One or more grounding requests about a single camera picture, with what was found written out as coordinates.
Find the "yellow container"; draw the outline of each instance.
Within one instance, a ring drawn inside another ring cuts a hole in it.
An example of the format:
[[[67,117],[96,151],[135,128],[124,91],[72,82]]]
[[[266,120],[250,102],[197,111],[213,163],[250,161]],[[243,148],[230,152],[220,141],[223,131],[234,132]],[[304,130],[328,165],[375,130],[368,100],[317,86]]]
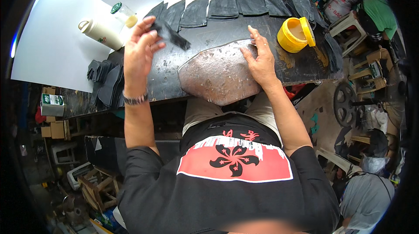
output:
[[[312,33],[313,31],[309,24],[304,24],[302,26],[301,19],[294,17],[286,19],[278,32],[278,42],[287,52],[297,53],[309,43],[305,33]],[[310,39],[310,46],[312,46],[312,39],[314,39],[314,36],[308,37],[308,39]]]

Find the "hand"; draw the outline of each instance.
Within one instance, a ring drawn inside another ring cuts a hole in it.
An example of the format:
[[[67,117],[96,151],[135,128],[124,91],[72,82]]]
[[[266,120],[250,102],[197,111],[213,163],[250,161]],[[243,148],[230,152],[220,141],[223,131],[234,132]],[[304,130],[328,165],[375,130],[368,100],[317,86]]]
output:
[[[127,97],[138,97],[146,92],[147,75],[151,70],[153,54],[166,46],[163,42],[156,43],[161,40],[157,31],[150,31],[155,19],[154,16],[144,18],[134,27],[125,44],[124,93]]]
[[[274,55],[269,48],[268,41],[265,37],[262,37],[257,29],[248,26],[250,38],[254,39],[252,44],[258,48],[258,57],[253,58],[252,53],[247,48],[240,48],[246,59],[250,73],[253,78],[258,82],[262,88],[268,88],[274,86],[279,80],[275,74],[275,59]]]

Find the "t-shirt print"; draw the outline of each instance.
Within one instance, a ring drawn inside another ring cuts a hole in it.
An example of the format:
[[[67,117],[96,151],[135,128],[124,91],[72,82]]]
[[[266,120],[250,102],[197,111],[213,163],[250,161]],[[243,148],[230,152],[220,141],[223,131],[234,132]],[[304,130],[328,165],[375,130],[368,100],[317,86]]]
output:
[[[176,174],[250,183],[293,179],[290,161],[276,146],[211,136],[189,148]]]

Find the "green lid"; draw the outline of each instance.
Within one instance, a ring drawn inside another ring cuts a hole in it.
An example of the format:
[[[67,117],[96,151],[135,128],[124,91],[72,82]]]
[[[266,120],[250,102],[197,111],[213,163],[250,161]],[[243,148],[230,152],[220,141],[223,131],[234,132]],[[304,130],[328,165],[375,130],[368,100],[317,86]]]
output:
[[[115,14],[122,7],[122,2],[118,2],[112,7],[111,14]]]

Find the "bauhinia flower graphic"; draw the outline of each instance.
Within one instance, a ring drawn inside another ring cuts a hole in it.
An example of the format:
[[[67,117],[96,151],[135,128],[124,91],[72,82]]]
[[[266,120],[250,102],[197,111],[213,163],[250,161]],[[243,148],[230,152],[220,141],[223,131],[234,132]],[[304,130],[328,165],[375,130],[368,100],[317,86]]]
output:
[[[215,168],[221,168],[230,164],[229,169],[232,172],[232,177],[239,177],[243,173],[243,165],[259,164],[259,158],[253,155],[242,156],[247,148],[236,146],[233,151],[229,148],[225,148],[224,145],[216,145],[215,149],[223,156],[218,157],[216,160],[210,160],[209,164]]]

